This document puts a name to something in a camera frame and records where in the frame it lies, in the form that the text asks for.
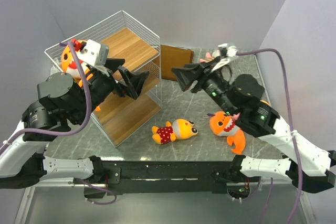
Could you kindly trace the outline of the large orange shark plush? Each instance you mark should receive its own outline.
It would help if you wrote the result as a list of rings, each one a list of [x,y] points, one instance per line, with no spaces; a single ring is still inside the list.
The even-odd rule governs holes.
[[[71,41],[75,43],[74,48],[75,48],[75,51],[76,51],[77,54],[80,52],[79,44],[81,44],[82,46],[85,46],[85,44],[87,42],[86,40],[75,40],[75,39],[71,39]],[[82,60],[80,60],[80,63],[81,63],[81,66],[83,68],[84,73],[87,75],[87,73],[90,70],[89,67],[87,67],[86,63]],[[76,63],[73,59],[73,56],[71,54],[71,51],[69,49],[69,46],[66,46],[65,49],[62,52],[61,68],[62,68],[63,72],[70,74],[75,79],[77,84],[80,87],[82,87],[82,80],[81,80],[79,71],[77,69],[77,65],[76,65]],[[89,80],[91,77],[93,77],[92,73],[87,75],[86,78],[87,78],[87,80]],[[96,106],[95,111],[96,112],[101,111],[100,107]]]

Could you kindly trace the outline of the orange shark plush small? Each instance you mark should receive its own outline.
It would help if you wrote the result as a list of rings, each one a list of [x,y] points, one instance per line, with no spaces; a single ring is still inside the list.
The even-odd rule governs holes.
[[[219,137],[226,137],[227,144],[234,146],[232,152],[241,155],[246,146],[244,132],[235,123],[232,116],[223,111],[208,114],[209,126],[212,132]]]

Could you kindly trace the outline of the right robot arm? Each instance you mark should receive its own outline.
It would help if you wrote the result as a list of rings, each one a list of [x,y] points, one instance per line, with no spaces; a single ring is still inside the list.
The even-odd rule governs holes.
[[[173,68],[182,91],[204,90],[227,114],[238,115],[235,124],[245,133],[280,150],[283,158],[260,159],[236,155],[223,179],[237,183],[248,177],[270,177],[290,181],[307,193],[335,187],[335,151],[325,151],[292,130],[286,120],[261,100],[264,87],[250,74],[239,75],[233,83],[223,78],[214,64],[192,63]]]

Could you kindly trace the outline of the yellow plush red dress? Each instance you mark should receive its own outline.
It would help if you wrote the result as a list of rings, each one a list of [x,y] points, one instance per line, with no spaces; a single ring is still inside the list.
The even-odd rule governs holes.
[[[260,100],[261,102],[263,102],[263,103],[265,103],[265,104],[267,104],[268,106],[271,106],[267,101],[265,101],[265,100]]]

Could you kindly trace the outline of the yellow plush polka-dot dress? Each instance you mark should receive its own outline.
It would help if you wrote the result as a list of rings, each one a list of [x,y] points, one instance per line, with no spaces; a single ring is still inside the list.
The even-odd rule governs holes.
[[[157,144],[167,144],[176,140],[186,140],[198,134],[194,123],[185,119],[167,121],[164,127],[152,127],[152,139]]]

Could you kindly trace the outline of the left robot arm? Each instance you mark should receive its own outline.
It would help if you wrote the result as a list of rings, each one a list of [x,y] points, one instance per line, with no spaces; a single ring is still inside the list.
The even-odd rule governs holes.
[[[45,148],[55,138],[85,128],[92,112],[110,94],[137,99],[148,76],[148,71],[130,72],[123,59],[110,59],[107,73],[92,68],[85,84],[79,85],[65,72],[39,83],[38,100],[23,113],[1,147],[1,188],[22,189],[53,178],[102,181],[106,170],[101,158],[53,159],[45,156]]]

